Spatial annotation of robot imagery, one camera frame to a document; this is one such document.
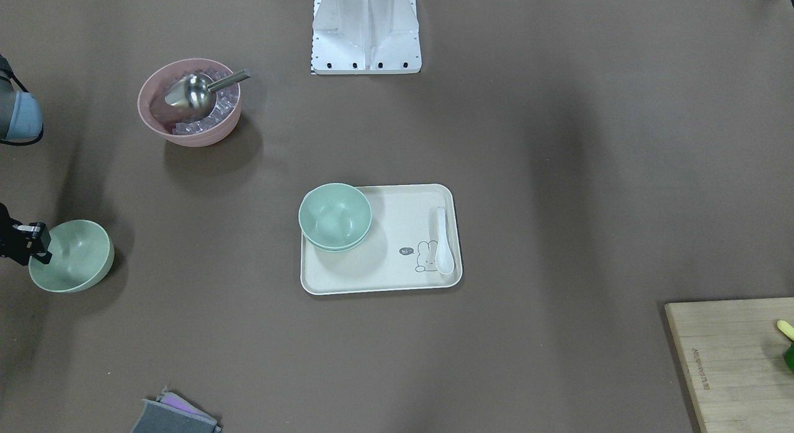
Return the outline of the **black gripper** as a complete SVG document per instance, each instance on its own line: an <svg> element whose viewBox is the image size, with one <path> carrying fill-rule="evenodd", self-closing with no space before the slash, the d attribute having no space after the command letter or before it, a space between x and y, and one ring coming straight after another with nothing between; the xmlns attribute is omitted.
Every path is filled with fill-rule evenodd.
<svg viewBox="0 0 794 433"><path fill-rule="evenodd" d="M49 252L51 236L45 223L31 223L26 226L11 218L8 209L1 204L1 257L28 266L30 258L42 264L50 264Z"/></svg>

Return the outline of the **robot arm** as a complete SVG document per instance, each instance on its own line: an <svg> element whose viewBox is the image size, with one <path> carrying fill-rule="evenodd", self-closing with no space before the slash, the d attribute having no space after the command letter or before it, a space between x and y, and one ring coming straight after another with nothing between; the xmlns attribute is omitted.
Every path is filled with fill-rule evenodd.
<svg viewBox="0 0 794 433"><path fill-rule="evenodd" d="M18 79L8 60L1 57L1 143L29 146L43 137L43 117L37 100ZM21 266L31 259L49 264L52 254L48 228L44 223L25 224L11 217L1 204L1 256Z"/></svg>

